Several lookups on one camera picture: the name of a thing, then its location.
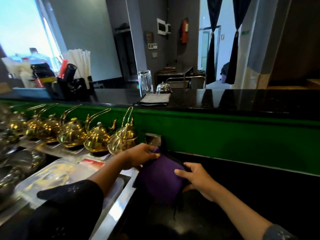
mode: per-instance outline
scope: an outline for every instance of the green wall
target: green wall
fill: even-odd
[[[12,100],[1,102],[9,105],[22,104]],[[36,104],[39,103],[30,102],[26,108]],[[60,104],[46,111],[44,117],[51,113],[61,115],[71,107],[69,104]],[[83,105],[68,117],[85,120],[87,113],[94,114],[103,109],[106,108]],[[126,110],[114,107],[95,119],[91,126],[98,121],[111,126],[112,121],[118,118],[119,128]],[[320,175],[320,121],[148,109],[134,109],[132,114],[139,132],[162,135],[167,148],[172,151]]]

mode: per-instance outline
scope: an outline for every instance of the folded cloth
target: folded cloth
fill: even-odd
[[[153,152],[161,153],[158,147]],[[133,187],[145,189],[158,204],[174,205],[176,197],[188,182],[185,178],[177,176],[174,173],[175,169],[185,170],[182,165],[161,154],[158,159],[143,165]]]
[[[166,106],[169,103],[170,95],[170,93],[146,93],[144,97],[138,102],[138,104],[145,106]]]

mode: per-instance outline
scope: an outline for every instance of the forearm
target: forearm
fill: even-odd
[[[272,225],[270,221],[218,183],[211,187],[210,194],[245,240],[262,240],[263,234]]]
[[[126,153],[120,153],[111,158],[106,165],[88,178],[99,185],[104,196],[108,194],[121,170],[124,168],[125,160]]]

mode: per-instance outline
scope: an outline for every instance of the bright window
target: bright window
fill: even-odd
[[[0,44],[7,57],[46,62],[58,71],[59,49],[36,0],[0,0],[0,20]]]

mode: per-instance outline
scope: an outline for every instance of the red packet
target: red packet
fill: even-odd
[[[80,164],[85,165],[88,168],[92,168],[95,171],[98,171],[99,169],[101,169],[105,163],[102,161],[94,161],[88,158],[83,159]]]

